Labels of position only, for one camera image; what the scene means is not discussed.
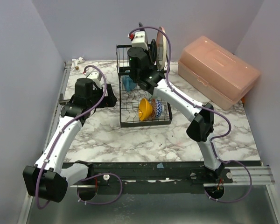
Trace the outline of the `yellow bowl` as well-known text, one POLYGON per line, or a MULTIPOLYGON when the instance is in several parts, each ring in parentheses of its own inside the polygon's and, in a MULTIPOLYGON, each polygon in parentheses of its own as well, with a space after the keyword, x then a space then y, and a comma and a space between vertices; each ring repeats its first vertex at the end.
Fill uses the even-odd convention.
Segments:
POLYGON ((143 98, 140 101, 139 107, 138 107, 138 115, 140 121, 144 121, 147 118, 149 118, 152 115, 153 107, 149 103, 149 101, 146 98, 143 98))

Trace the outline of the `black round plate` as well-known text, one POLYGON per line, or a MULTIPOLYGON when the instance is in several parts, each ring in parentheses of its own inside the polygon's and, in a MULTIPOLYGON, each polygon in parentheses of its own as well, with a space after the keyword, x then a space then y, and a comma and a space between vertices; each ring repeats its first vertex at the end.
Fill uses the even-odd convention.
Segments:
POLYGON ((155 64, 157 58, 157 44, 155 39, 152 39, 149 44, 149 54, 150 54, 151 63, 155 64))

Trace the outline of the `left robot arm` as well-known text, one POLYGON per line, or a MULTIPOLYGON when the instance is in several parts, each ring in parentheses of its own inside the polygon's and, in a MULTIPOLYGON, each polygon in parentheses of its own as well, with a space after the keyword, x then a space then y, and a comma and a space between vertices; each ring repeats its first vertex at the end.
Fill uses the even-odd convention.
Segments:
POLYGON ((27 192, 36 200, 61 202, 67 189, 93 174, 93 165, 77 161, 63 168, 65 156, 91 113, 96 109, 114 107, 117 98, 112 86, 100 86, 89 78, 79 78, 74 94, 62 108, 58 127, 41 157, 33 166, 26 166, 23 178, 27 192))

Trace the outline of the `red blue patterned bowl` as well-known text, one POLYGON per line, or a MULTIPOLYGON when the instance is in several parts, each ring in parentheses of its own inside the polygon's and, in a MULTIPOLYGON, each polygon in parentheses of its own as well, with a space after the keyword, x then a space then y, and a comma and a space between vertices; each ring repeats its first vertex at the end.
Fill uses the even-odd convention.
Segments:
POLYGON ((162 102, 160 100, 158 100, 158 99, 153 98, 151 100, 151 105, 153 107, 152 118, 153 119, 159 118, 162 115, 163 111, 164 111, 164 106, 163 106, 162 102))

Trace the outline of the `blue floral mug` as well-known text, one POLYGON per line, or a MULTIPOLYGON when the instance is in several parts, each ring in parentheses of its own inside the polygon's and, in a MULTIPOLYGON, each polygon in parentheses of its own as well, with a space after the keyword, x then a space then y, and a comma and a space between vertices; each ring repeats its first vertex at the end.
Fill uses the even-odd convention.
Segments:
POLYGON ((123 76, 122 80, 126 92, 130 92, 131 90, 134 90, 137 86, 137 84, 134 83, 129 76, 123 76))

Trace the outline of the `pink beige round plate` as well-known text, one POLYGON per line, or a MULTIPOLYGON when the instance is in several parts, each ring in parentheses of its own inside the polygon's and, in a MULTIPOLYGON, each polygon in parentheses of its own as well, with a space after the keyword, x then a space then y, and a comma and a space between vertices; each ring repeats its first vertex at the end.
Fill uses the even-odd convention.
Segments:
POLYGON ((156 65, 158 70, 162 70, 165 67, 165 62, 167 59, 167 39, 164 34, 160 31, 157 33, 157 59, 156 65))

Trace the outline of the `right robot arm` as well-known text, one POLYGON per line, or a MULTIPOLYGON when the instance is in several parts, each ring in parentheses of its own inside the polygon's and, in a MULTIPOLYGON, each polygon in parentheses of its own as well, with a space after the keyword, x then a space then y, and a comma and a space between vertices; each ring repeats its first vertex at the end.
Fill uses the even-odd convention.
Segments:
POLYGON ((190 122, 187 135, 197 142, 203 155, 208 176, 218 178, 224 169, 217 158, 217 150, 211 144, 213 137, 214 112, 210 103, 202 104, 172 85, 168 74, 158 71, 151 64, 148 51, 141 47, 131 47, 127 51, 129 77, 144 91, 159 97, 181 112, 190 122))

